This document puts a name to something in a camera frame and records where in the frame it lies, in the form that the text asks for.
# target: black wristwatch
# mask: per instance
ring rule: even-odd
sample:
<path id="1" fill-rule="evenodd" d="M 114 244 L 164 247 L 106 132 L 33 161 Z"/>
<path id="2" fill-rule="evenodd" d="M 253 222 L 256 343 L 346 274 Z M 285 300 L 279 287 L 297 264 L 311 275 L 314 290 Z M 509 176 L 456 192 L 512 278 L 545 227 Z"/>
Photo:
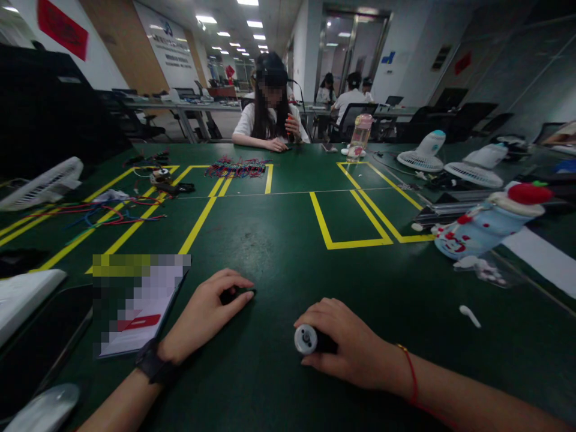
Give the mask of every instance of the black wristwatch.
<path id="1" fill-rule="evenodd" d="M 158 357 L 158 341 L 150 339 L 138 351 L 135 365 L 146 374 L 150 384 L 168 385 L 178 376 L 179 367 Z"/>

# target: yellow floor marking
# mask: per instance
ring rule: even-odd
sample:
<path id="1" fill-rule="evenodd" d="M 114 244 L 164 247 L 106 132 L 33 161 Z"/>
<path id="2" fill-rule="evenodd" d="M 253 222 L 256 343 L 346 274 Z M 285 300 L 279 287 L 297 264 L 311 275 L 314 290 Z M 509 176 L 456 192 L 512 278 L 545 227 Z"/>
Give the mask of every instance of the yellow floor marking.
<path id="1" fill-rule="evenodd" d="M 376 172 L 376 174 L 378 174 L 380 177 L 382 177 L 390 186 L 392 186 L 394 189 L 396 189 L 396 192 L 398 192 L 400 195 L 402 195 L 404 198 L 406 198 L 410 204 L 412 204 L 414 207 L 416 207 L 418 210 L 422 210 L 424 207 L 422 207 L 420 204 L 418 204 L 416 201 L 414 201 L 412 198 L 410 198 L 406 192 L 404 192 L 402 189 L 400 189 L 396 183 L 394 183 L 393 181 L 391 181 L 388 177 L 386 177 L 384 174 L 382 174 L 380 171 L 378 171 L 376 169 L 376 167 L 374 167 L 370 162 L 366 162 L 368 164 L 368 166 L 370 168 L 372 168 L 374 170 L 374 172 Z"/>
<path id="2" fill-rule="evenodd" d="M 434 235 L 432 235 L 432 234 L 403 236 L 402 234 L 400 234 L 398 232 L 398 230 L 394 227 L 394 225 L 392 225 L 392 223 L 388 220 L 388 218 L 386 216 L 384 216 L 384 213 L 382 213 L 382 211 L 380 211 L 380 209 L 376 206 L 376 204 L 374 204 L 374 202 L 370 199 L 370 197 L 368 197 L 366 192 L 364 192 L 363 190 L 359 190 L 358 192 L 360 192 L 360 195 L 362 195 L 362 197 L 366 200 L 366 202 L 370 205 L 370 207 L 372 207 L 372 210 L 374 210 L 374 213 L 376 213 L 376 215 L 380 218 L 380 220 L 382 220 L 382 222 L 384 222 L 384 225 L 386 225 L 386 228 L 388 228 L 390 230 L 390 232 L 392 233 L 392 235 L 394 237 L 396 237 L 396 240 L 398 240 L 398 242 L 400 242 L 400 243 L 415 243 L 415 242 L 434 240 Z"/>
<path id="3" fill-rule="evenodd" d="M 204 210 L 200 214 L 200 217 L 198 218 L 198 220 L 194 224 L 192 231 L 190 231 L 190 234 L 188 234 L 188 237 L 184 241 L 184 244 L 182 245 L 182 247 L 178 251 L 179 255 L 186 255 L 190 251 L 190 248 L 192 247 L 192 243 L 194 243 L 194 240 L 196 240 L 196 236 L 200 232 L 202 225 L 204 225 L 204 221 L 208 217 L 210 210 L 212 210 L 212 206 L 214 206 L 216 199 L 217 198 L 213 196 L 208 200 L 206 207 L 204 207 Z"/>
<path id="4" fill-rule="evenodd" d="M 354 179 L 352 178 L 352 176 L 350 175 L 350 173 L 349 173 L 348 171 L 346 171 L 346 169 L 345 169 L 344 166 L 343 166 L 343 163 L 337 163 L 337 165 L 338 165 L 338 168 L 340 168 L 340 169 L 342 170 L 342 172 L 344 173 L 344 175 L 345 175 L 346 177 L 348 177 L 348 180 L 350 180 L 350 183 L 352 183 L 356 189 L 362 189 L 362 188 L 360 187 L 360 185 L 359 185 L 358 183 L 356 183 L 356 180 L 354 180 Z"/>
<path id="5" fill-rule="evenodd" d="M 316 198 L 316 194 L 314 192 L 310 192 L 310 199 L 312 200 L 312 205 L 314 206 L 314 211 L 316 213 L 316 218 L 318 219 L 318 224 L 320 225 L 320 231 L 322 232 L 322 237 L 324 238 L 326 249 L 328 250 L 350 249 L 350 248 L 383 246 L 392 244 L 392 239 L 388 236 L 388 234 L 386 234 L 386 232 L 384 231 L 382 226 L 378 223 L 374 215 L 366 207 L 366 204 L 362 202 L 356 191 L 350 191 L 350 193 L 352 193 L 352 196 L 356 199 L 358 204 L 360 204 L 360 207 L 366 213 L 366 216 L 368 216 L 368 218 L 370 219 L 370 221 L 372 222 L 378 233 L 382 235 L 382 238 L 370 239 L 370 240 L 355 240 L 346 242 L 333 242 L 332 238 L 330 237 L 328 227 L 326 226 L 326 221 L 324 220 L 324 215 L 322 214 L 320 204 L 318 203 L 318 199 Z"/>
<path id="6" fill-rule="evenodd" d="M 218 196 L 224 196 L 226 195 L 226 191 L 228 190 L 228 186 L 230 186 L 230 182 L 232 182 L 233 177 L 228 177 L 226 179 L 226 181 L 224 182 L 224 186 L 222 186 L 222 189 L 220 189 L 220 193 L 218 194 Z"/>
<path id="7" fill-rule="evenodd" d="M 266 168 L 268 169 L 268 175 L 266 176 L 266 190 L 264 193 L 269 194 L 272 191 L 272 174 L 274 173 L 274 165 L 266 164 Z"/>
<path id="8" fill-rule="evenodd" d="M 182 181 L 182 179 L 184 177 L 186 177 L 186 174 L 188 174 L 190 172 L 190 170 L 193 168 L 193 166 L 189 166 L 188 168 L 186 168 L 177 178 L 176 180 L 174 180 L 172 182 L 172 185 L 177 185 L 178 183 L 180 183 Z M 162 197 L 160 197 L 158 200 L 160 202 L 164 202 L 164 200 L 166 199 L 166 195 L 163 194 Z M 147 219 L 149 218 L 152 213 L 154 213 L 159 206 L 151 206 L 148 210 L 146 210 L 146 212 L 141 216 L 142 219 Z M 130 228 L 128 228 L 126 230 L 126 232 L 124 234 L 122 234 L 122 236 L 120 236 L 120 238 L 118 240 L 116 240 L 112 246 L 110 246 L 108 248 L 108 250 L 106 252 L 103 253 L 103 255 L 113 255 L 115 254 L 118 249 L 120 249 L 122 247 L 122 245 L 124 243 L 126 243 L 128 241 L 128 239 L 132 236 L 132 234 L 134 234 L 136 232 L 136 230 L 138 228 L 140 228 L 140 226 L 144 223 L 144 221 L 140 221 L 140 222 L 134 222 L 133 224 L 131 224 Z M 93 272 L 93 268 L 92 266 L 90 266 L 90 268 L 86 271 L 86 274 L 91 274 Z"/>
<path id="9" fill-rule="evenodd" d="M 132 172 L 132 168 L 127 170 L 126 172 L 124 172 L 123 174 L 120 174 L 118 177 L 116 177 L 114 180 L 108 182 L 107 184 L 105 184 L 104 186 L 102 186 L 100 189 L 98 189 L 96 192 L 94 192 L 93 194 L 91 194 L 89 197 L 87 197 L 83 202 L 90 202 L 92 201 L 94 198 L 96 198 L 98 195 L 100 195 L 102 192 L 108 190 L 111 186 L 115 185 L 116 183 L 118 183 L 120 180 L 122 180 L 124 177 L 126 177 L 128 174 L 130 174 Z M 60 210 L 57 211 L 50 211 L 50 208 L 53 207 L 53 205 L 47 205 L 42 207 L 40 210 L 36 210 L 34 213 L 31 214 L 32 215 L 38 215 L 38 214 L 42 214 L 42 213 L 50 213 L 51 215 L 58 213 Z M 21 228 L 20 230 L 18 230 L 17 232 L 13 233 L 12 236 L 10 238 L 6 237 L 3 241 L 4 243 L 0 244 L 0 246 L 5 245 L 6 243 L 8 243 L 10 240 L 18 237 L 20 234 L 28 231 L 30 228 L 35 227 L 36 225 L 38 225 L 40 222 L 48 219 L 50 216 L 40 216 L 38 218 L 34 218 L 34 217 L 25 217 L 20 219 L 17 222 L 14 222 L 12 225 L 7 226 L 6 228 L 0 230 L 0 236 L 3 236 L 4 234 L 12 231 L 14 228 L 18 228 L 20 225 L 23 225 L 25 223 L 31 222 L 33 221 L 30 225 L 27 225 L 24 228 Z"/>
<path id="10" fill-rule="evenodd" d="M 218 192 L 218 188 L 220 187 L 220 185 L 222 184 L 223 181 L 224 181 L 224 178 L 218 179 L 218 181 L 216 182 L 216 184 L 214 185 L 214 187 L 212 188 L 212 190 L 208 194 L 209 197 L 216 196 L 216 192 Z"/>
<path id="11" fill-rule="evenodd" d="M 172 167 L 170 169 L 170 173 L 174 173 L 174 171 L 176 171 L 176 169 L 178 168 L 178 166 Z M 143 195 L 145 197 L 150 196 L 154 191 L 156 190 L 155 186 L 152 186 L 148 191 L 146 191 L 146 193 Z M 114 210 L 119 211 L 120 209 L 122 209 L 122 207 L 124 207 L 124 202 L 119 203 L 118 205 L 116 205 L 116 207 L 114 207 Z M 107 221 L 108 219 L 114 217 L 116 215 L 115 212 L 113 211 L 109 211 L 108 213 L 106 213 L 104 216 L 102 216 L 100 219 L 98 219 L 96 221 L 96 224 L 102 223 Z M 87 239 L 88 237 L 90 237 L 96 230 L 92 229 L 90 231 L 86 231 L 83 235 L 81 235 L 80 237 L 78 237 L 76 240 L 74 240 L 72 243 L 70 243 L 69 245 L 65 246 L 60 252 L 58 252 L 56 255 L 54 255 L 52 258 L 50 258 L 46 263 L 44 263 L 41 267 L 35 269 L 35 270 L 31 270 L 31 272 L 36 272 L 36 271 L 42 271 L 42 270 L 48 270 L 52 267 L 54 267 L 62 258 L 64 258 L 66 255 L 68 255 L 73 249 L 75 249 L 80 243 L 82 243 L 85 239 Z"/>

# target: green workbench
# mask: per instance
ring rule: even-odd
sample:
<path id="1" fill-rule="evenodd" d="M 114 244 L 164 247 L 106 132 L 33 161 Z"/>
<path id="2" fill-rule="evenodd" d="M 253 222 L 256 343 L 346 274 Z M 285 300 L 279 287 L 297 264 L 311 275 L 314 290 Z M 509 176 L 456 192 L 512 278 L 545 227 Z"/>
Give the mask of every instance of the green workbench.
<path id="1" fill-rule="evenodd" d="M 152 144 L 137 148 L 147 155 L 164 150 Z M 468 152 L 465 146 L 445 146 L 444 157 L 457 160 Z M 123 174 L 122 162 L 134 154 L 126 152 L 102 164 L 75 194 L 87 197 Z M 130 236 L 127 226 L 101 227 L 63 253 L 65 244 L 85 227 L 64 230 L 77 217 L 61 215 L 0 248 L 34 246 L 59 254 L 54 267 L 68 272 L 61 288 L 66 289 L 90 283 L 86 271 L 92 255 L 106 252 L 119 239 L 118 254 L 176 254 L 200 224 L 189 249 L 190 273 L 162 334 L 196 286 L 219 269 L 233 268 L 255 282 L 255 301 L 194 355 L 142 430 L 444 430 L 396 397 L 363 391 L 300 366 L 293 323 L 324 296 L 345 302 L 384 339 L 576 424 L 576 321 L 538 289 L 545 281 L 521 282 L 505 290 L 478 280 L 474 272 L 455 273 L 453 261 L 410 228 L 425 201 L 414 191 L 400 192 L 396 175 L 403 174 L 387 171 L 371 154 L 366 157 L 371 166 L 348 166 L 337 164 L 345 162 L 343 156 L 326 154 L 316 144 L 285 154 L 227 143 L 172 145 L 170 164 L 178 166 L 173 176 L 224 155 L 271 159 L 273 175 L 233 179 L 227 185 L 224 181 L 216 189 L 218 180 L 204 177 L 205 169 L 196 167 L 181 179 L 194 183 L 196 192 L 167 200 L 165 208 L 154 213 L 167 218 L 144 223 Z M 515 170 L 520 169 L 508 169 L 510 178 Z M 129 174 L 113 187 L 132 193 L 137 178 Z M 141 193 L 149 187 L 143 183 Z M 420 193 L 434 198 L 425 190 Z M 4 227 L 22 215 L 0 216 Z M 463 304 L 476 314 L 481 329 L 460 314 Z M 133 368 L 133 355 L 94 359 L 93 344 L 100 341 L 97 327 L 88 328 L 54 382 L 82 387 L 66 430 L 77 428 Z"/>

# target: hand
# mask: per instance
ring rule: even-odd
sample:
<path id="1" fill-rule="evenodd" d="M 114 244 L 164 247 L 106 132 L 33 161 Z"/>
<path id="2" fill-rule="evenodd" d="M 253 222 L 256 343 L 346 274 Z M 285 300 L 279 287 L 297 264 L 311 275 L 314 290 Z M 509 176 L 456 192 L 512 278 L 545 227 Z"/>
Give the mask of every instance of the hand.
<path id="1" fill-rule="evenodd" d="M 174 327 L 160 343 L 158 355 L 164 361 L 180 364 L 190 354 L 216 336 L 234 315 L 254 297 L 247 291 L 223 306 L 220 295 L 232 286 L 252 288 L 254 284 L 240 276 L 240 273 L 224 269 L 201 283 L 188 301 Z"/>
<path id="2" fill-rule="evenodd" d="M 298 142 L 300 141 L 300 122 L 288 114 L 286 123 L 284 124 L 286 132 L 294 135 L 294 139 Z"/>
<path id="3" fill-rule="evenodd" d="M 280 141 L 278 138 L 274 138 L 271 140 L 267 140 L 266 148 L 270 151 L 275 151 L 281 153 L 283 151 L 288 150 L 288 146 Z"/>
<path id="4" fill-rule="evenodd" d="M 323 298 L 308 308 L 294 327 L 300 324 L 317 328 L 338 344 L 336 355 L 315 352 L 304 357 L 302 365 L 365 389 L 388 389 L 391 368 L 387 357 L 393 350 L 402 351 L 379 338 L 340 300 Z"/>

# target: glass door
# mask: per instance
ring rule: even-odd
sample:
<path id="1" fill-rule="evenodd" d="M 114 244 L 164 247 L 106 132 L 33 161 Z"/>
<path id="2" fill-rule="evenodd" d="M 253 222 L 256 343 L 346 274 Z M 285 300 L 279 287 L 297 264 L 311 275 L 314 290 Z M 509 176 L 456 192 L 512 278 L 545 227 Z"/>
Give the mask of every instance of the glass door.
<path id="1" fill-rule="evenodd" d="M 374 79 L 387 24 L 385 14 L 325 10 L 314 94 L 328 72 L 334 75 L 336 96 L 347 91 L 346 77 L 354 71 Z"/>

